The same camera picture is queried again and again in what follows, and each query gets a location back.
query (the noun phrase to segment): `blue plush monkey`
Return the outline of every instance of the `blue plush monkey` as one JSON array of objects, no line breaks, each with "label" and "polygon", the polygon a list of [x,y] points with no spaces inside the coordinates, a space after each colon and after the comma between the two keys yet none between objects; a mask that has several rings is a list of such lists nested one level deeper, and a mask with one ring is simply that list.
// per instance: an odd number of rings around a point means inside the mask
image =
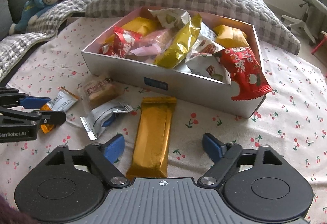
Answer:
[{"label": "blue plush monkey", "polygon": [[16,32],[23,32],[27,25],[33,24],[43,13],[58,4],[59,0],[31,0],[25,3],[21,20],[17,24],[12,24],[9,35]]}]

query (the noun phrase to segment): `metal screw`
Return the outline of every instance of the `metal screw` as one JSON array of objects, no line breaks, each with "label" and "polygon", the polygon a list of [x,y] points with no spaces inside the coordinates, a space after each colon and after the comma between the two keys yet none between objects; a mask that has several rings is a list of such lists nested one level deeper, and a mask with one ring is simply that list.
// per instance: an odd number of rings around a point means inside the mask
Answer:
[{"label": "metal screw", "polygon": [[127,183],[127,180],[124,177],[113,177],[110,181],[115,185],[122,185]]},{"label": "metal screw", "polygon": [[217,182],[217,180],[213,177],[203,177],[200,182],[205,185],[213,185]]}]

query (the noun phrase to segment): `black circular disc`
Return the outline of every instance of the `black circular disc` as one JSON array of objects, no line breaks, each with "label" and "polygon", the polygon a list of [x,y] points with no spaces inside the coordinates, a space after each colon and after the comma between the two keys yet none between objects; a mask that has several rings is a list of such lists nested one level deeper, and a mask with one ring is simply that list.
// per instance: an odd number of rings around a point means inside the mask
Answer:
[{"label": "black circular disc", "polygon": [[279,177],[259,171],[242,171],[224,185],[223,196],[237,212],[259,222],[287,222],[305,215],[312,189],[305,179]]},{"label": "black circular disc", "polygon": [[103,198],[103,184],[91,173],[76,169],[32,172],[18,184],[14,197],[20,211],[40,222],[67,223],[81,218]]}]

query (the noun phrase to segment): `gray curtain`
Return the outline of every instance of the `gray curtain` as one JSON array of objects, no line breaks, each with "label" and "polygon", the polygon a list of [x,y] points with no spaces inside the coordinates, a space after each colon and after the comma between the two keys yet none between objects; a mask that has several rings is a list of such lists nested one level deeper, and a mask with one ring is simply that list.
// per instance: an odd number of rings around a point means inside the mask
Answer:
[{"label": "gray curtain", "polygon": [[[327,6],[327,0],[319,0]],[[320,38],[320,31],[327,31],[327,15],[323,15],[314,6],[310,7],[307,25],[315,38]]]}]

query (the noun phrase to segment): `cherry print fabric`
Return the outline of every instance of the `cherry print fabric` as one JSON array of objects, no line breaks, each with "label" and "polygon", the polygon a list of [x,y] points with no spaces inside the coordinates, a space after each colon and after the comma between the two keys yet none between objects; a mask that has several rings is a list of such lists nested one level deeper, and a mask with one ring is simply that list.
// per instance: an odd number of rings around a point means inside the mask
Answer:
[{"label": "cherry print fabric", "polygon": [[[78,94],[82,83],[93,77],[80,50],[116,21],[78,19],[35,51],[9,86],[32,96],[53,98],[61,86]],[[265,42],[260,42],[260,46],[264,76],[273,91],[249,119],[178,100],[171,127],[168,176],[197,180],[213,165],[201,145],[206,132],[222,142],[233,141],[244,148],[256,149],[260,144],[269,144],[312,185],[315,198],[306,220],[321,223],[327,219],[325,79],[318,68],[295,55]],[[115,166],[126,173],[133,154],[142,98],[161,95],[129,85],[122,87],[124,99],[134,110],[120,116],[98,141],[104,143],[118,133],[124,135],[125,152],[115,161]],[[67,112],[67,122],[61,127],[46,135],[40,132],[35,141],[0,145],[0,192],[11,206],[15,206],[13,194],[19,181],[57,145],[81,149],[90,143],[80,121],[83,114],[82,103],[77,102]]]}]

